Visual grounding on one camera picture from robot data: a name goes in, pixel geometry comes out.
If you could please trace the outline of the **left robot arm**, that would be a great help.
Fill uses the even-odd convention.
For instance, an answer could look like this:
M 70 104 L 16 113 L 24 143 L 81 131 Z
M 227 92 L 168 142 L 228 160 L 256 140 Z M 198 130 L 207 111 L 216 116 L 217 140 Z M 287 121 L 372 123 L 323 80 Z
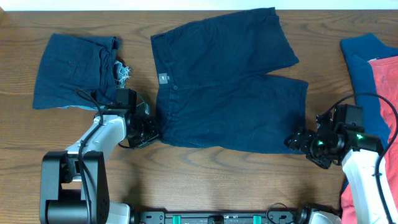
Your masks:
M 42 159 L 39 220 L 41 223 L 139 223 L 130 205 L 109 198 L 105 162 L 116 146 L 146 147 L 159 138 L 149 105 L 139 95 L 118 88 L 115 100 L 100 106 L 87 92 L 75 93 L 98 112 L 92 126 L 64 151 Z

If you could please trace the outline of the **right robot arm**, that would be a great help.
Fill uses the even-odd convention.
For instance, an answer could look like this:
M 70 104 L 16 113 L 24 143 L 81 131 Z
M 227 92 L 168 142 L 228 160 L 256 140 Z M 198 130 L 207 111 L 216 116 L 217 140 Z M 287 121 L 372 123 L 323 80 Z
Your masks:
M 284 144 L 322 169 L 341 166 L 358 223 L 397 223 L 397 208 L 386 175 L 381 140 L 364 132 L 363 109 L 337 105 L 317 116 L 318 128 L 300 128 Z

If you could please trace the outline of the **navy blue shorts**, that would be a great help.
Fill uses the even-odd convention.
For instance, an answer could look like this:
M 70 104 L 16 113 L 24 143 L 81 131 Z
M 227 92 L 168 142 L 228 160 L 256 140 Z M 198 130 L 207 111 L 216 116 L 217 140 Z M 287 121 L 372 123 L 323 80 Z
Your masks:
M 274 75 L 299 62 L 273 7 L 153 35 L 160 139 L 177 147 L 286 154 L 305 125 L 308 83 Z

